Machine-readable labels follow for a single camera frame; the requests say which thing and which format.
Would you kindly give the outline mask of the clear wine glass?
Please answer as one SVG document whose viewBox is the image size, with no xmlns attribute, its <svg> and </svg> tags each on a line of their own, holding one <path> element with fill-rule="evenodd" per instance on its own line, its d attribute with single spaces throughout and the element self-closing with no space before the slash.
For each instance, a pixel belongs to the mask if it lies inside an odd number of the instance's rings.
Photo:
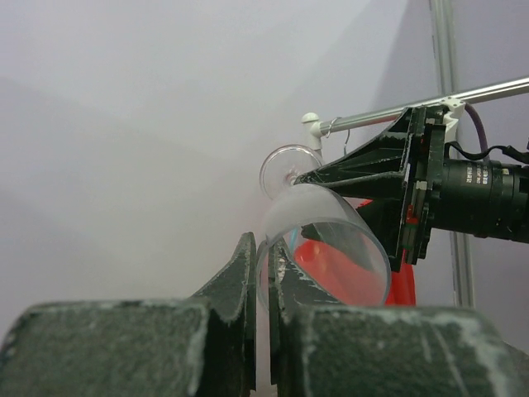
<svg viewBox="0 0 529 397">
<path fill-rule="evenodd" d="M 258 249 L 258 297 L 268 303 L 272 280 L 298 302 L 379 306 L 391 270 L 382 244 L 356 209 L 339 194 L 298 177 L 323 164 L 301 145 L 281 146 L 260 169 L 260 187 L 271 200 Z"/>
</svg>

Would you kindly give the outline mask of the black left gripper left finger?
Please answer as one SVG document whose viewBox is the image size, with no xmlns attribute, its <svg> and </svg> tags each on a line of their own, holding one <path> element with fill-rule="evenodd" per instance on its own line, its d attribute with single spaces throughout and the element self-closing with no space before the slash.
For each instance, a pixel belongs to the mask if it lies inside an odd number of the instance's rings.
<svg viewBox="0 0 529 397">
<path fill-rule="evenodd" d="M 28 308 L 1 345 L 4 396 L 248 396 L 256 387 L 256 244 L 185 299 Z"/>
</svg>

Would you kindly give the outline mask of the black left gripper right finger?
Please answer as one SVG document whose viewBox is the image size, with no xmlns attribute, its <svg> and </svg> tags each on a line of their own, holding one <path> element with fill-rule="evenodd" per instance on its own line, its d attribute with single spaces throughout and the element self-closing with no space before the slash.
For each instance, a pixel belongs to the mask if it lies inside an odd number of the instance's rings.
<svg viewBox="0 0 529 397">
<path fill-rule="evenodd" d="M 525 396 L 528 357 L 479 313 L 339 303 L 269 249 L 270 379 L 281 396 Z"/>
</svg>

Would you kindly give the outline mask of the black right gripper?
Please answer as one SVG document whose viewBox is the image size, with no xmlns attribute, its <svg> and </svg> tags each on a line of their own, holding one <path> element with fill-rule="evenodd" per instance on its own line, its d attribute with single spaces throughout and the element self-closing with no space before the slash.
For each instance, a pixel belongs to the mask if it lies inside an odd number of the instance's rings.
<svg viewBox="0 0 529 397">
<path fill-rule="evenodd" d="M 435 212 L 441 201 L 446 127 L 443 105 L 406 108 L 380 134 L 362 146 L 295 179 L 315 184 L 344 197 L 379 199 L 362 203 L 356 212 L 388 256 L 389 268 L 399 273 L 403 261 L 424 259 Z M 403 195 L 402 218 L 400 204 Z M 360 231 L 336 222 L 302 227 L 301 236 L 323 242 L 354 263 L 367 260 Z M 398 256 L 397 242 L 401 250 Z"/>
</svg>

